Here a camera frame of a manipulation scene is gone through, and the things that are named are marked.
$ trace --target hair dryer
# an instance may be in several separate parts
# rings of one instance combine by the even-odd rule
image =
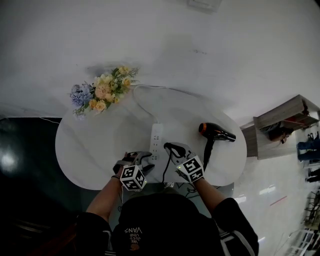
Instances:
[[[236,140],[236,136],[212,122],[203,122],[200,124],[199,133],[207,138],[203,154],[203,169],[206,170],[215,141],[234,142]]]

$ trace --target power strip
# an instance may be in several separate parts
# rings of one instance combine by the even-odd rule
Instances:
[[[161,141],[163,129],[164,126],[162,123],[154,123],[152,125],[149,151],[152,153],[151,159],[153,162],[159,160],[159,152],[162,148]]]

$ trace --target white wall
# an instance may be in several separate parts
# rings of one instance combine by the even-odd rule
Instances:
[[[0,114],[59,116],[73,84],[118,63],[144,84],[212,98],[239,125],[297,94],[320,106],[313,0],[9,0],[0,4]]]

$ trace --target flower bouquet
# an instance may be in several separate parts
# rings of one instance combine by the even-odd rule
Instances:
[[[96,110],[96,114],[100,114],[112,103],[118,103],[129,92],[130,85],[137,82],[133,78],[138,71],[139,68],[120,66],[110,74],[95,77],[92,85],[87,82],[82,85],[75,84],[70,93],[72,104],[77,107],[73,115],[83,120],[86,110]]]

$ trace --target white table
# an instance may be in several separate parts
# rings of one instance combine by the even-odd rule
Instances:
[[[136,98],[163,124],[162,144],[187,144],[202,161],[207,139],[198,132],[200,123],[216,123],[235,134],[235,142],[215,142],[205,179],[212,185],[226,186],[240,177],[247,157],[244,135],[211,101],[171,89],[147,87],[137,88]],[[133,100],[132,91],[102,114],[91,113],[83,121],[74,119],[72,109],[66,113],[56,133],[55,152],[70,181],[85,189],[101,190],[125,152],[149,151],[155,121]],[[148,183],[161,182],[168,158],[162,149],[156,167],[146,177]],[[170,163],[165,182],[186,182],[174,171],[175,166]]]

